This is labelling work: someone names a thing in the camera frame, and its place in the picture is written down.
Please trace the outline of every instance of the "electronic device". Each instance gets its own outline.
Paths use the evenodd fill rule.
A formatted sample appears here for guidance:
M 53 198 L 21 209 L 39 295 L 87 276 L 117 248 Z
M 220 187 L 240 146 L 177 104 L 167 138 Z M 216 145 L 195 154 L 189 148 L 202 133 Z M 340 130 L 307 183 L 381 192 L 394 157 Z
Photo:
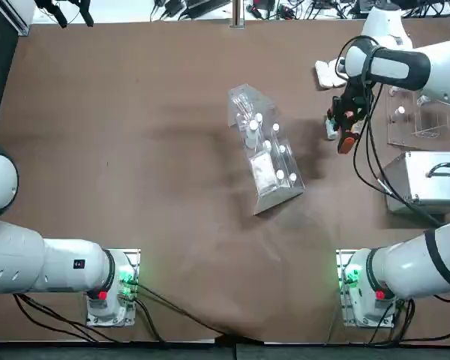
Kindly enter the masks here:
M 90 15 L 90 0 L 57 0 L 57 1 L 69 1 L 79 8 L 80 15 L 82 15 L 83 21 L 88 27 L 92 27 L 94 24 L 92 15 Z M 68 26 L 68 21 L 65 15 L 60 10 L 60 7 L 53 4 L 52 0 L 35 0 L 35 4 L 39 9 L 45 9 L 51 13 L 57 20 L 57 23 L 64 29 Z

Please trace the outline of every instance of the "red button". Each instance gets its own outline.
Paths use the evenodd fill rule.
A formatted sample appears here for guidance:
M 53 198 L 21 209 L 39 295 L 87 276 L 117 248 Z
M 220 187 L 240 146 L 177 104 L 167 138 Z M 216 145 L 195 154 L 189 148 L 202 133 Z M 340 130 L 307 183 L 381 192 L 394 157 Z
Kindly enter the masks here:
M 385 293 L 382 290 L 377 290 L 375 296 L 378 300 L 383 300 L 385 298 Z

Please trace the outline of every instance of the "brown cloth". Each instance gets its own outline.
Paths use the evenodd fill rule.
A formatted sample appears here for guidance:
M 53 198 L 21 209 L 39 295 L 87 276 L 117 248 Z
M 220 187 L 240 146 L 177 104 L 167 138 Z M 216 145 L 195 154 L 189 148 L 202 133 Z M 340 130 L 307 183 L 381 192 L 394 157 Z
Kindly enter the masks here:
M 415 46 L 450 39 L 449 19 L 404 25 Z M 352 156 L 339 156 L 336 142 L 324 140 L 323 116 L 343 89 L 317 91 L 314 63 L 334 59 L 362 26 L 34 25 L 19 40 L 0 111 L 0 144 L 20 173 L 4 220 L 44 237 L 140 248 L 144 284 L 225 331 L 325 341 L 338 301 L 335 249 L 389 245 L 423 230 L 387 214 L 383 196 L 356 177 Z M 227 91 L 242 83 L 276 101 L 307 187 L 256 217 L 239 134 L 227 127 Z M 383 103 L 373 126 L 387 164 L 400 150 L 386 145 Z M 82 295 L 35 298 L 85 318 Z M 216 335 L 144 299 L 167 340 Z M 341 321 L 331 341 L 371 336 Z M 417 301 L 410 336 L 449 331 L 450 305 Z M 107 333 L 151 339 L 141 319 Z M 56 339 L 68 337 L 32 325 L 10 295 L 0 295 L 0 340 Z

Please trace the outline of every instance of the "metal case handle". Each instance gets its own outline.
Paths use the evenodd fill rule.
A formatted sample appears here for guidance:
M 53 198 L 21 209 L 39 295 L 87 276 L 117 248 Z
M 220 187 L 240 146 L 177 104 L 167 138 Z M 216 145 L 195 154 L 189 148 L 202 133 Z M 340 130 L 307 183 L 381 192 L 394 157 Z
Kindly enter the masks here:
M 439 163 L 438 165 L 435 165 L 434 167 L 431 168 L 431 170 L 429 172 L 427 172 L 426 176 L 428 178 L 431 178 L 432 176 L 449 176 L 450 177 L 450 172 L 436 172 L 438 169 L 440 169 L 442 167 L 450 168 L 450 163 Z

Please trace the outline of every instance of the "floor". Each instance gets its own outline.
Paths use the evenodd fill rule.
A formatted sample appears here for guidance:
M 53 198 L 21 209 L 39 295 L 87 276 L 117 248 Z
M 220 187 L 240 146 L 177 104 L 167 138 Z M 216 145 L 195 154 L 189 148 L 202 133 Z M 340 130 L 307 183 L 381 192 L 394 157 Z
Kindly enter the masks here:
M 450 360 L 450 349 L 266 348 L 238 346 L 211 349 L 0 349 L 0 360 Z

